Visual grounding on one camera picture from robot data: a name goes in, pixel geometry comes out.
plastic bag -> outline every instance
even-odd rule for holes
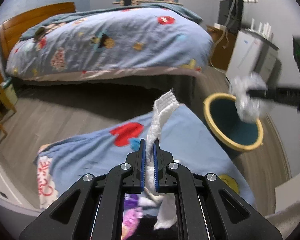
[[[273,103],[260,98],[251,98],[249,89],[267,89],[266,84],[257,73],[245,77],[235,77],[230,80],[229,93],[236,96],[235,106],[243,122],[255,123],[260,117],[266,116],[272,109]]]

bed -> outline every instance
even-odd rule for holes
[[[157,3],[84,14],[74,13],[74,3],[67,2],[17,15],[0,25],[5,71],[34,85],[110,82],[174,88],[188,105],[213,42],[197,15],[176,6]],[[59,14],[70,14],[70,20]],[[58,28],[40,39],[25,35],[49,17],[54,20],[49,25]],[[26,39],[19,41],[22,34]]]

metal screw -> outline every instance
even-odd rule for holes
[[[169,163],[168,167],[172,170],[175,170],[179,167],[178,163]]]
[[[217,179],[217,176],[213,173],[209,173],[207,175],[207,179],[210,180],[210,181],[215,181]]]
[[[93,178],[93,177],[92,177],[91,174],[86,174],[86,175],[83,176],[83,180],[86,181],[86,182],[92,180],[92,178]]]
[[[131,165],[129,163],[124,163],[124,164],[121,165],[121,169],[123,169],[125,171],[130,169],[130,168],[131,168]]]

red heart print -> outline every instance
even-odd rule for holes
[[[165,25],[165,24],[173,24],[175,21],[174,18],[170,16],[160,16],[158,17],[158,23]]]
[[[137,138],[143,131],[143,125],[137,122],[129,122],[122,126],[116,127],[110,131],[112,135],[118,135],[114,140],[114,145],[118,147],[129,144],[130,138]]]

power cord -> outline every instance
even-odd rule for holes
[[[229,46],[229,39],[228,39],[228,32],[229,32],[229,29],[232,27],[232,25],[234,24],[234,22],[238,19],[238,1],[239,0],[236,0],[235,2],[235,18],[234,20],[232,21],[232,23],[229,25],[229,27],[227,27],[227,30],[226,30],[226,39],[227,39],[227,43],[225,46],[223,46],[224,49],[228,48]]]
[[[228,14],[228,18],[227,18],[227,21],[226,21],[226,23],[225,23],[225,26],[227,26],[228,23],[229,23],[230,15],[231,15],[231,12],[232,12],[233,7],[234,7],[234,2],[235,2],[235,0],[232,0],[231,8],[230,8],[230,10],[229,10],[229,14]],[[223,30],[220,39],[217,40],[217,42],[214,44],[214,46],[213,46],[213,48],[212,48],[212,50],[211,50],[211,53],[210,53],[210,65],[211,65],[215,70],[217,70],[217,71],[219,71],[219,72],[221,72],[221,73],[223,73],[223,74],[225,73],[224,70],[217,69],[217,68],[212,64],[212,55],[213,55],[213,53],[214,53],[214,50],[215,50],[216,46],[223,40],[225,34],[226,34],[226,28]]]

